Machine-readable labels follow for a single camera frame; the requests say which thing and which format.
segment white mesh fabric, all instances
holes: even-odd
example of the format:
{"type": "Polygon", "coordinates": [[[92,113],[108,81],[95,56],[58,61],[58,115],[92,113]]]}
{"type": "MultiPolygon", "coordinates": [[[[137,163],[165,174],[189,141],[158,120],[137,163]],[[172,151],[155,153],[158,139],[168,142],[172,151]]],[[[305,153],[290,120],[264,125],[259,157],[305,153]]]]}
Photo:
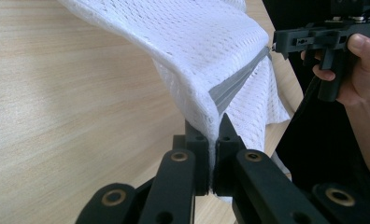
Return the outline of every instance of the white mesh fabric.
{"type": "MultiPolygon", "coordinates": [[[[221,115],[208,91],[249,63],[268,41],[267,33],[244,13],[244,1],[59,1],[152,57],[185,119],[210,141],[213,161],[221,115]]],[[[246,144],[263,150],[266,123],[288,118],[267,58],[243,89],[227,113],[246,144]]]]}

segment screw hole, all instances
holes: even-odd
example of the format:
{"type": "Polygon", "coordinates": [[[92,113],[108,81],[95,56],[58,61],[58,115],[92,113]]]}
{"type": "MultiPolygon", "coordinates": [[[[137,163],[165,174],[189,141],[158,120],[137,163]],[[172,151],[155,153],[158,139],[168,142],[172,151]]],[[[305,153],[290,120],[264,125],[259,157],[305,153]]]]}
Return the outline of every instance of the screw hole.
{"type": "Polygon", "coordinates": [[[126,199],[126,192],[122,189],[113,189],[104,194],[101,203],[105,206],[118,205],[126,199]]]}
{"type": "Polygon", "coordinates": [[[171,155],[171,160],[173,161],[185,161],[188,159],[188,154],[183,152],[176,152],[171,155]]]}
{"type": "Polygon", "coordinates": [[[261,161],[262,157],[256,152],[246,152],[246,160],[248,160],[248,161],[261,161]]]}
{"type": "Polygon", "coordinates": [[[356,203],[351,195],[341,189],[329,188],[325,190],[325,195],[334,203],[338,203],[346,207],[351,207],[356,203]]]}
{"type": "Polygon", "coordinates": [[[300,39],[298,40],[298,44],[305,44],[307,43],[307,40],[306,39],[300,39]]]}

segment wooden table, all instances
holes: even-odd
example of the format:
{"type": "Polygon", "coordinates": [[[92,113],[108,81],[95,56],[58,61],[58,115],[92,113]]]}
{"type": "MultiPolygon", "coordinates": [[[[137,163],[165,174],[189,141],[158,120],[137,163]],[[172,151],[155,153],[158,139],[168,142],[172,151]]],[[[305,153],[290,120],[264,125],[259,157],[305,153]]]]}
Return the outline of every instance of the wooden table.
{"type": "MultiPolygon", "coordinates": [[[[248,6],[272,34],[262,2],[248,6]]],[[[293,113],[300,89],[281,58],[277,83],[293,113]]],[[[287,124],[267,127],[267,153],[287,124]]],[[[0,223],[74,223],[104,185],[153,177],[182,133],[144,51],[56,1],[0,1],[0,223]]],[[[234,221],[230,204],[197,198],[195,223],[234,221]]]]}

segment gray stripe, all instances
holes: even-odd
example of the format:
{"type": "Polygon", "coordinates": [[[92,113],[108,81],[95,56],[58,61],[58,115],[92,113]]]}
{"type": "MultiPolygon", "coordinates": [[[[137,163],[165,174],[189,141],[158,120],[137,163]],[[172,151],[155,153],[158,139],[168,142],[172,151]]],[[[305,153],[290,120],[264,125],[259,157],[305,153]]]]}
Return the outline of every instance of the gray stripe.
{"type": "Polygon", "coordinates": [[[220,114],[232,102],[235,95],[241,90],[244,83],[246,83],[247,79],[254,71],[255,67],[266,56],[270,59],[268,47],[263,48],[250,63],[209,91],[220,114]]]}

